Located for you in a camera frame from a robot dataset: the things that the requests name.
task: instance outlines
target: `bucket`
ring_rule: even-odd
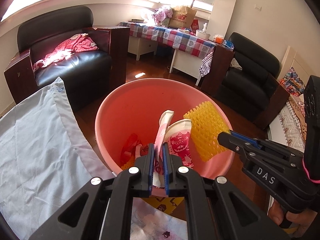
[[[183,119],[190,109],[210,101],[232,129],[231,124],[208,96],[186,84],[160,78],[147,78],[126,83],[112,91],[102,102],[95,121],[98,147],[109,168],[119,174],[120,153],[127,138],[135,133],[143,145],[154,143],[159,129],[159,118],[166,110],[174,111],[171,123]],[[193,169],[202,177],[215,179],[229,170],[234,152],[227,150],[203,162],[192,140],[189,148]],[[165,191],[153,187],[152,194],[165,197]]]

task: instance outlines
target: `light switch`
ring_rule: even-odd
[[[258,11],[261,11],[261,6],[259,6],[259,5],[256,5],[256,4],[255,4],[255,5],[254,5],[254,8],[257,9]]]

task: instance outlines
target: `wooden armrest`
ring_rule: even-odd
[[[32,69],[30,49],[16,54],[4,71],[4,77],[16,104],[38,90]]]
[[[284,107],[289,96],[289,92],[279,84],[270,98],[267,109],[261,112],[253,123],[259,128],[265,129],[275,119],[282,107]]]
[[[209,73],[204,77],[201,84],[201,90],[214,97],[226,76],[227,70],[230,67],[231,60],[234,56],[234,51],[223,46],[217,45],[213,53],[211,68]]]
[[[110,91],[125,84],[130,28],[93,26],[83,30],[89,34],[100,50],[111,56]]]

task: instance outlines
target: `black leather armchair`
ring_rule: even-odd
[[[264,129],[289,97],[276,80],[280,63],[270,52],[239,33],[232,33],[229,41],[235,46],[234,58],[242,70],[229,67],[230,57],[223,66],[212,61],[210,72],[217,75],[210,82],[220,85],[210,94]]]
[[[58,76],[65,83],[73,111],[125,83],[130,28],[94,28],[92,24],[93,14],[88,7],[73,6],[39,15],[19,27],[19,53],[4,72],[16,103]],[[88,33],[99,50],[76,52],[33,73],[36,61],[78,33]]]

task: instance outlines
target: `metal screw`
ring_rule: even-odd
[[[219,177],[217,177],[217,182],[219,184],[225,184],[227,182],[227,179],[223,176],[219,176]]]
[[[138,172],[139,172],[139,168],[138,167],[129,168],[129,173],[131,173],[131,174],[136,174]]]
[[[178,168],[178,171],[180,173],[187,173],[189,171],[189,169],[187,167],[185,167],[185,166],[181,166],[181,167]]]
[[[91,179],[91,184],[92,185],[99,185],[101,183],[101,179],[98,177],[92,178]]]

